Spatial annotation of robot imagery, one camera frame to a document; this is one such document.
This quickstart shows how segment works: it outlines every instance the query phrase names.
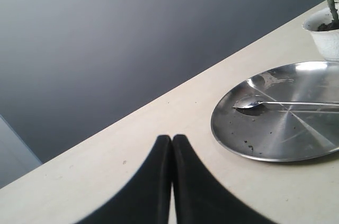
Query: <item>white table surface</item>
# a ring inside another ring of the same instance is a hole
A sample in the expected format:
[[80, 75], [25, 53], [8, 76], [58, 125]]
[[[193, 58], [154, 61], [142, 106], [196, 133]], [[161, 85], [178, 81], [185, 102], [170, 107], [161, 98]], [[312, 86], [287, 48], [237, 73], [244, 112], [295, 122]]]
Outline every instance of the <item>white table surface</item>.
[[[238, 83], [273, 67], [322, 60], [301, 24], [325, 6], [316, 6], [1, 189], [0, 223], [81, 219], [126, 184], [157, 135], [177, 133], [188, 136], [215, 178], [261, 214], [278, 223], [339, 223], [335, 157], [294, 165], [257, 162], [225, 150], [210, 129], [215, 105]], [[173, 204], [169, 222], [175, 223]]]

